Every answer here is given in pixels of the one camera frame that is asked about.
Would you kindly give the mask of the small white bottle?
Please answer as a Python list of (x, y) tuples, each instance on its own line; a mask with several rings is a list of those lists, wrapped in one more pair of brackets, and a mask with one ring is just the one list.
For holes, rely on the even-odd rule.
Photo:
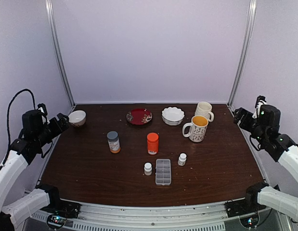
[(185, 153), (181, 153), (178, 158), (178, 165), (184, 166), (187, 159), (187, 155)]
[(147, 162), (144, 164), (144, 174), (150, 176), (152, 174), (152, 164)]

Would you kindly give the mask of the clear plastic pill organizer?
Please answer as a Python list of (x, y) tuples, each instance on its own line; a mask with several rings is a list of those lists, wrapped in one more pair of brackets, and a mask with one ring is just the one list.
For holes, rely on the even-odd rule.
[(171, 184), (171, 160), (170, 159), (156, 159), (155, 184), (159, 186), (169, 186)]

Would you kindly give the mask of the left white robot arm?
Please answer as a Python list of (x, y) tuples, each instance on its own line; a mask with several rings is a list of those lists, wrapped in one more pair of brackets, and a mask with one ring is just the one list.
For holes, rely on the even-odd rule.
[(64, 209), (59, 190), (51, 185), (40, 185), (27, 196), (14, 203), (3, 203), (21, 173), (42, 154), (45, 144), (69, 127), (69, 117), (59, 113), (51, 120), (41, 110), (31, 110), (22, 115), (23, 128), (19, 137), (9, 147), (7, 160), (0, 165), (0, 231), (14, 231), (36, 211), (47, 207), (54, 214)]

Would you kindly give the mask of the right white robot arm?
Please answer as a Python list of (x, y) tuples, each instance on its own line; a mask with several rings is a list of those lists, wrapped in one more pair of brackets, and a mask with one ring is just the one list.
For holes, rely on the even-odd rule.
[[(233, 121), (242, 130), (249, 132), (254, 147), (265, 151), (280, 168), (298, 184), (298, 144), (280, 128), (281, 112), (276, 107), (258, 103), (255, 112), (240, 107), (233, 110)], [(298, 225), (298, 197), (280, 191), (276, 186), (261, 182), (246, 190), (246, 198), (241, 207), (252, 212), (259, 205), (270, 207), (292, 219)]]

